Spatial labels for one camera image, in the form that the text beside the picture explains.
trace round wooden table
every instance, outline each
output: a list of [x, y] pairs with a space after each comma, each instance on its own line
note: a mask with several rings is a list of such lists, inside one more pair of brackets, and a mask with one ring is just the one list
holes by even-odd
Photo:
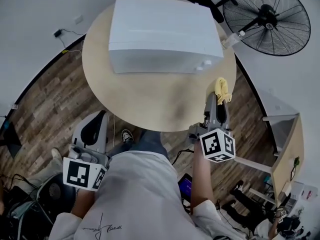
[[[234, 50], [202, 74], [114, 73], [109, 60], [109, 35], [114, 4], [105, 9], [88, 30], [82, 52], [86, 80], [98, 100], [122, 120], [148, 130], [178, 132], [203, 123], [206, 99], [218, 77], [232, 93], [236, 82]], [[220, 39], [226, 37], [216, 23]]]

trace wooden floor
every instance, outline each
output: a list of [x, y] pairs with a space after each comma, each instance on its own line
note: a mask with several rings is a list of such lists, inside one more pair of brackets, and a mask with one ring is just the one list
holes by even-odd
[[[78, 44], [73, 50], [81, 49]], [[272, 166], [273, 145], [267, 127], [262, 121], [262, 112], [242, 72], [237, 69], [237, 78], [231, 103], [228, 104], [230, 128], [235, 138], [236, 155]], [[89, 88], [78, 52], [68, 52], [51, 66], [22, 98], [19, 109], [10, 118], [22, 143], [22, 148], [12, 159], [7, 147], [0, 147], [0, 174], [12, 176], [19, 173], [30, 176], [46, 166], [51, 159], [50, 150], [58, 148], [64, 155], [75, 126], [87, 115], [106, 108]], [[109, 114], [108, 145], [113, 147], [113, 115]], [[115, 144], [121, 141], [121, 130], [129, 128], [135, 135], [139, 129], [115, 117]], [[162, 143], [169, 152], [171, 162], [184, 145], [186, 131], [163, 133]], [[192, 154], [183, 153], [174, 165], [180, 175], [192, 171]], [[265, 173], [226, 161], [212, 163], [212, 187], [217, 199], [228, 200], [229, 190], [242, 179], [255, 189], [263, 186]], [[236, 206], [241, 213], [244, 207]]]

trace hand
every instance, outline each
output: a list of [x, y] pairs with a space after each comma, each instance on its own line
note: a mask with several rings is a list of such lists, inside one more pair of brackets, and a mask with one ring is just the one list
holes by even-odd
[[284, 210], [283, 208], [278, 208], [278, 209], [276, 210], [276, 213], [275, 213], [274, 217], [277, 218], [277, 219], [280, 219], [280, 218], [281, 218], [281, 212], [282, 212], [283, 210]]

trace white shirt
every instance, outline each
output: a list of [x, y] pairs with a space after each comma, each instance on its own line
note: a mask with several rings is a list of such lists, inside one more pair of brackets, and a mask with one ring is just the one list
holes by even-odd
[[[255, 227], [254, 235], [256, 237], [253, 237], [252, 239], [256, 240], [269, 240], [269, 230], [271, 229], [272, 224], [271, 222], [266, 218], [258, 226]], [[285, 238], [281, 236], [280, 234], [277, 234], [272, 240], [284, 240]]]
[[188, 215], [177, 172], [158, 153], [128, 151], [114, 156], [95, 198], [83, 219], [59, 214], [49, 240], [246, 239], [221, 220], [210, 200]]

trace shoe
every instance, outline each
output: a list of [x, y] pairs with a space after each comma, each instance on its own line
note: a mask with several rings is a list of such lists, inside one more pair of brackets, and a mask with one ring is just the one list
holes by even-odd
[[123, 143], [126, 143], [127, 141], [134, 142], [134, 136], [132, 135], [131, 131], [129, 131], [128, 129], [122, 130], [121, 137], [122, 137]]
[[235, 186], [233, 187], [233, 189], [230, 190], [230, 194], [233, 195], [235, 193], [236, 190], [239, 190], [239, 191], [243, 191], [243, 184], [244, 184], [244, 181], [243, 180], [239, 180]]
[[226, 211], [229, 207], [233, 207], [235, 203], [236, 203], [236, 200], [231, 200], [225, 203], [224, 205], [222, 205], [221, 209]]
[[62, 159], [62, 157], [61, 157], [61, 154], [60, 154], [60, 152], [59, 152], [59, 150], [57, 149], [57, 148], [53, 148], [53, 149], [51, 149], [51, 155], [52, 155], [52, 158], [53, 159]]

